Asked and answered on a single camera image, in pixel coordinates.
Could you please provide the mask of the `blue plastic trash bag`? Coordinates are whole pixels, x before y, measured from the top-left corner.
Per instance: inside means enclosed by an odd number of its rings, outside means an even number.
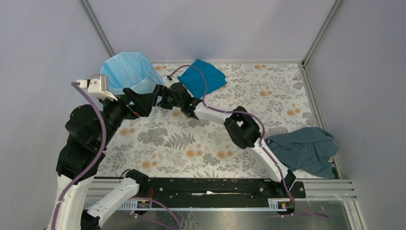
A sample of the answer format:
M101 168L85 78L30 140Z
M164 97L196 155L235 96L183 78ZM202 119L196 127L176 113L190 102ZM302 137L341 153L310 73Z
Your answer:
M136 93L152 93L156 85L164 85L162 77L149 59L140 52L121 52L106 60L100 74L109 77L109 91L123 94L124 88Z

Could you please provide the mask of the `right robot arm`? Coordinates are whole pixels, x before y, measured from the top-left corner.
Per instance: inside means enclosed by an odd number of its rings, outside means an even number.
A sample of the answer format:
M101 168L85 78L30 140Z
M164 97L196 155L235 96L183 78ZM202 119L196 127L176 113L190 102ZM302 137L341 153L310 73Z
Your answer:
M296 176L270 150L264 134L264 124L255 115L246 111L242 106L234 110L215 108L204 100L192 97L181 83L171 87L156 85L154 93L161 97L157 104L164 109L180 108L181 112L190 119L207 120L226 129L232 142L241 149L252 151L270 179L275 183L275 193L287 197L293 192Z

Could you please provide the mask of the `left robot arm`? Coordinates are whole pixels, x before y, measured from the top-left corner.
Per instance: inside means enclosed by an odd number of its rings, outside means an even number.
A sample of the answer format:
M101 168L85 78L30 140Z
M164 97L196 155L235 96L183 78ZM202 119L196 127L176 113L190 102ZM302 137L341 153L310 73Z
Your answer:
M99 230L131 197L151 198L148 176L132 169L99 202L84 206L107 144L124 120L149 116L159 90L161 86L152 93L138 94L125 88L118 99L104 100L102 111L92 101L72 111L65 126L68 140L56 165L57 196L48 229Z

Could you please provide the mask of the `bright blue folded cloth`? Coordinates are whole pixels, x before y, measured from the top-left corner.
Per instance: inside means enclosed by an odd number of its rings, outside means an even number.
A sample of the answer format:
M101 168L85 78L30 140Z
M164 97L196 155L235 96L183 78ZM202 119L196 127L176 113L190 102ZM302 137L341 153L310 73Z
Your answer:
M194 97L200 99L227 84L225 74L212 64L197 59L192 66L199 70L188 67L178 80Z

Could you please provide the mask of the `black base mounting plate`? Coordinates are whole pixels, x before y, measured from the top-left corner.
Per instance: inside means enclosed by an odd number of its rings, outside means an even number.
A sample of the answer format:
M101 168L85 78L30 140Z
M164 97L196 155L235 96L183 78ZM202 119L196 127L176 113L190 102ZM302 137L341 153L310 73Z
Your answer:
M141 186L137 197L157 199L191 197L225 197L253 199L306 198L304 184L296 181L289 192L268 179L150 178Z

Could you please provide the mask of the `grey-blue crumpled cloth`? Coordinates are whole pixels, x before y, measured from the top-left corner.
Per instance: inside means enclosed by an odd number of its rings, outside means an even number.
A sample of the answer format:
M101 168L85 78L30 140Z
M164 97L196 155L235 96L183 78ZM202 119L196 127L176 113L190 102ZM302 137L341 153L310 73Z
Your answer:
M291 133L269 136L265 142L289 170L335 178L329 158L337 154L339 147L329 132L319 127L304 127Z

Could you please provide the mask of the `aluminium rail front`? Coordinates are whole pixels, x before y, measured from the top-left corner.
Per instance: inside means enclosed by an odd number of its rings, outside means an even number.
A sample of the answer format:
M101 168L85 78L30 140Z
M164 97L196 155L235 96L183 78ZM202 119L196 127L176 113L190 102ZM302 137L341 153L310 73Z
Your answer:
M289 202L278 202L270 199L248 199L232 197L189 197L189 198L170 198L157 199L171 211L275 211L287 214L288 211L294 211L295 206ZM85 208L89 209L98 202L96 199L87 199ZM131 199L125 201L117 210L135 210L149 211L159 210L165 211L161 205L147 200Z

